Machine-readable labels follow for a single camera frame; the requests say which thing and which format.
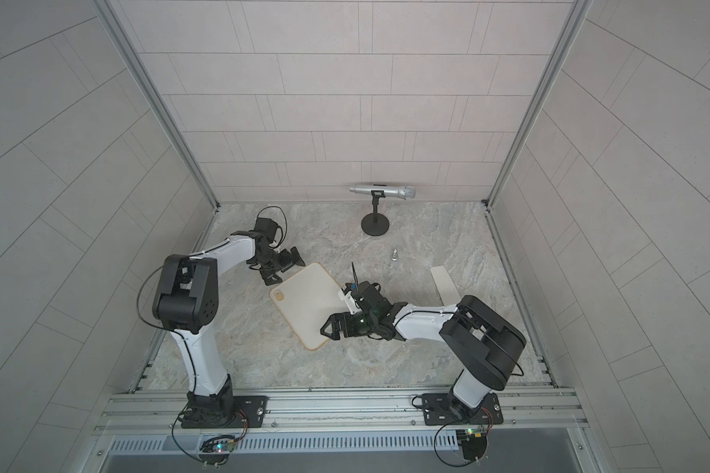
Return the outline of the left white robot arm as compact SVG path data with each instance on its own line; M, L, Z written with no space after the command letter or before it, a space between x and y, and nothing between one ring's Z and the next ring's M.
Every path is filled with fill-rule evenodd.
M297 248L279 250L272 238L239 232L208 250L173 254L161 269L152 313L177 342L189 377L187 407L212 412L233 411L230 374L215 341L219 277L242 263L258 270L265 285L281 282L280 272L306 264Z

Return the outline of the white cutting board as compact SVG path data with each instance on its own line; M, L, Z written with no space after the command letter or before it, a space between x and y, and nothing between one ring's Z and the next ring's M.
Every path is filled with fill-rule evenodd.
M337 281L315 262L272 288L269 297L303 346L315 351L329 340L321 335L329 317L349 312L340 294Z

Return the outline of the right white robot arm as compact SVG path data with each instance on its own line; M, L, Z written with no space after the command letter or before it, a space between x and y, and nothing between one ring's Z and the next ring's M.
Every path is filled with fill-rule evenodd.
M477 410L523 371L523 333L472 295L443 307L392 303L380 284L354 279L341 286L315 263L274 286L269 297L310 351L327 341L359 337L444 343L463 365L450 391L456 408Z

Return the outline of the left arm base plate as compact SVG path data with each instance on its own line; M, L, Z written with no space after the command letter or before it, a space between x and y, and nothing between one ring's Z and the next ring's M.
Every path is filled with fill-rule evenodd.
M189 400L179 424L183 429L260 428L263 424L267 396L239 396L233 399L197 396Z

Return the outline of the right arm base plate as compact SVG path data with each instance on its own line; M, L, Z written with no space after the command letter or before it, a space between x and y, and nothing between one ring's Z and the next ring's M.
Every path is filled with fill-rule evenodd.
M449 423L462 425L497 426L504 423L497 395L490 392L483 397L479 406L469 407L453 394L424 393L411 400L413 408L419 410L427 426L442 426Z

